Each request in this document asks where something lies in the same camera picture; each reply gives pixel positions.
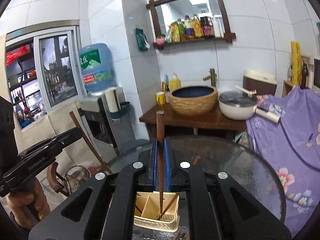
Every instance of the purple tablecloth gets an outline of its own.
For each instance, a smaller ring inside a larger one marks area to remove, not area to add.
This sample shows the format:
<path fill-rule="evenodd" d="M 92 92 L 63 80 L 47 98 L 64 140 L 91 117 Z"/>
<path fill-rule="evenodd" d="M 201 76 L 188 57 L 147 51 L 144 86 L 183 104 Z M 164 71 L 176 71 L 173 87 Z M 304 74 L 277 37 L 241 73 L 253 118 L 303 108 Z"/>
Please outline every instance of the purple tablecloth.
<path fill-rule="evenodd" d="M 285 225 L 293 237 L 320 200 L 320 94 L 295 86 L 282 99 L 260 97 L 258 105 L 281 116 L 279 125 L 258 115 L 246 124 L 254 150 L 271 164 L 283 185 Z"/>

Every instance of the lid handle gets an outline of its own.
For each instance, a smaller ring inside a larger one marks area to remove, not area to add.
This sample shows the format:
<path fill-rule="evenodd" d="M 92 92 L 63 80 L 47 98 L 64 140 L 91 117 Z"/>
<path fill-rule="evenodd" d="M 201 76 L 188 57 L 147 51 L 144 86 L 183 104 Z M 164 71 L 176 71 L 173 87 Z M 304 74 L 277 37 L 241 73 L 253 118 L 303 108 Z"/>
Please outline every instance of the lid handle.
<path fill-rule="evenodd" d="M 256 93 L 257 93 L 257 91 L 256 91 L 256 90 L 249 91 L 249 90 L 244 89 L 244 88 L 239 87 L 239 86 L 235 86 L 235 87 L 236 87 L 236 89 L 239 89 L 240 91 L 242 91 L 242 92 L 244 92 L 244 93 L 248 94 L 248 96 L 249 96 L 249 97 L 252 97 L 252 95 L 254 95 L 254 94 L 256 94 Z"/>

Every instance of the brown and white container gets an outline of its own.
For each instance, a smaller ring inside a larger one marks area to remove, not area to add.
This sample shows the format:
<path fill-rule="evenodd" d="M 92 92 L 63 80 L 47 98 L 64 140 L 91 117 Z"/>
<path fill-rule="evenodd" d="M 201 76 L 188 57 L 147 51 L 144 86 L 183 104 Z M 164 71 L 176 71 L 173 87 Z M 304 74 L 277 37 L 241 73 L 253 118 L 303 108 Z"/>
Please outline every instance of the brown and white container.
<path fill-rule="evenodd" d="M 277 82 L 274 75 L 246 69 L 242 86 L 249 91 L 256 90 L 257 95 L 275 95 Z"/>

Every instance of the pot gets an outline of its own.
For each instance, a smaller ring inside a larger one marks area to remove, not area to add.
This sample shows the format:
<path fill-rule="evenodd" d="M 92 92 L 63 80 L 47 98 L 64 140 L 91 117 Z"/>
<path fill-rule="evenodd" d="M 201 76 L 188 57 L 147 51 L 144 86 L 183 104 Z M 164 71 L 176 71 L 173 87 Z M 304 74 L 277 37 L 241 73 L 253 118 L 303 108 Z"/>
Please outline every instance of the pot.
<path fill-rule="evenodd" d="M 271 112 L 258 108 L 256 92 L 236 86 L 239 91 L 228 91 L 219 95 L 219 107 L 223 115 L 233 120 L 247 120 L 258 114 L 272 122 L 279 123 L 281 118 Z"/>

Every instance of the bronze faucet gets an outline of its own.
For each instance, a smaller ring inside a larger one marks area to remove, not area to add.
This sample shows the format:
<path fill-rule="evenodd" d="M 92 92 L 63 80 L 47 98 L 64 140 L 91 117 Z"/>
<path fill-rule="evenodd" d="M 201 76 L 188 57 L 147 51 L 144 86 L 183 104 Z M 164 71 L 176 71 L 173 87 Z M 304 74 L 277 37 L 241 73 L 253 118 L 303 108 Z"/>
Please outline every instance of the bronze faucet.
<path fill-rule="evenodd" d="M 208 79 L 211 79 L 211 86 L 216 86 L 216 73 L 214 71 L 214 68 L 211 68 L 209 71 L 210 75 L 203 78 L 203 81 L 207 81 Z"/>

